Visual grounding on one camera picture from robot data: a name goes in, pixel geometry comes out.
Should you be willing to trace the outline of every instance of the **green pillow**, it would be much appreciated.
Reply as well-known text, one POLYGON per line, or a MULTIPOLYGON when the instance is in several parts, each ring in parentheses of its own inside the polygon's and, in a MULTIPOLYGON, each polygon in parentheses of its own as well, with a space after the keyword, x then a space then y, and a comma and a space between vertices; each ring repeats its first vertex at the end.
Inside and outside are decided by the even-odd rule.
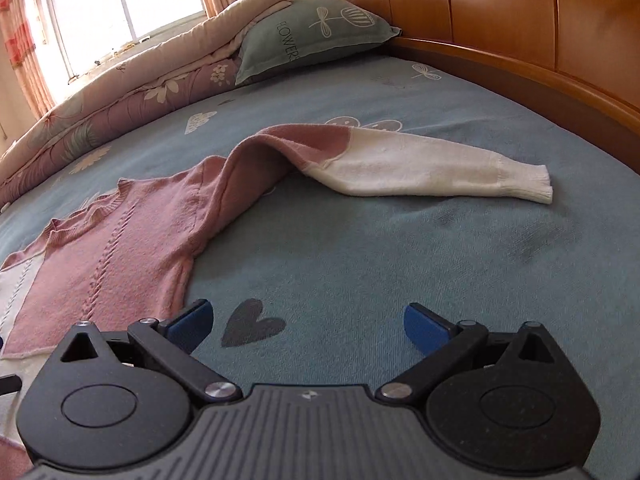
POLYGON ((398 34, 399 28, 344 0, 292 0, 246 35, 236 84, 267 71, 274 75, 350 56, 398 34))

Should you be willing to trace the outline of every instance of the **bed sheet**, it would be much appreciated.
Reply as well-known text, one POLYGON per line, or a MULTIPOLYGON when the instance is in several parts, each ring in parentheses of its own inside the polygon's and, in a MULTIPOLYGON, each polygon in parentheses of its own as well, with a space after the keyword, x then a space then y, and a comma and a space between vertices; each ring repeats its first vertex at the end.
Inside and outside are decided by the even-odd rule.
POLYGON ((119 177, 165 176, 226 156, 272 124, 331 120, 546 164, 554 202, 354 198, 292 174, 197 258, 186 301, 211 300, 215 325, 194 355, 245 391, 260 382, 376 388, 420 360, 402 330, 411 301, 494 331, 535 319, 600 406, 588 469, 621 480, 640 471, 640 176, 530 110, 424 65, 351 58, 142 126, 1 214, 0 260, 119 177))

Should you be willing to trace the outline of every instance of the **blue gripper pad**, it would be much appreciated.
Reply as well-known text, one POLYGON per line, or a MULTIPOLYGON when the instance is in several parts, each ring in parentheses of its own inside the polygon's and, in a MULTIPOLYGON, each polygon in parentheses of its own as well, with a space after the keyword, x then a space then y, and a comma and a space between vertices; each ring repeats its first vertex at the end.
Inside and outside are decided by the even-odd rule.
POLYGON ((420 303, 404 310, 404 333, 425 356, 446 345, 458 332, 457 327, 420 303))
POLYGON ((213 307, 209 301, 197 300, 177 316, 163 321, 158 332, 190 354, 210 334, 212 328, 213 307))

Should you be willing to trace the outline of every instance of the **headboard panel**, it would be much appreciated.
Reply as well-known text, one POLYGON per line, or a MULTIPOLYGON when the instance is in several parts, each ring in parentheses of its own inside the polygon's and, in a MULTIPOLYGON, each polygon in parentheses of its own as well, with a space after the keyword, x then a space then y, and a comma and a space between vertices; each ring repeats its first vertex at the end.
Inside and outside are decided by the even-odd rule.
POLYGON ((402 28, 391 54, 514 99, 640 173, 640 0, 349 1, 402 28))

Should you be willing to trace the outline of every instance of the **white heart print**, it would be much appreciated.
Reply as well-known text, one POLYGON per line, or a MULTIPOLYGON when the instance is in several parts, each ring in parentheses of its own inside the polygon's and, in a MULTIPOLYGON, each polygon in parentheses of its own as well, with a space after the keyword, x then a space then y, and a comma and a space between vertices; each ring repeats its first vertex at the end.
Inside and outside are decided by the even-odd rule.
POLYGON ((209 121, 209 118, 213 117, 216 113, 217 112, 204 112, 203 114, 192 115, 187 121, 187 127, 184 130, 184 134, 187 135, 191 132, 194 132, 203 124, 207 123, 207 121, 209 121))

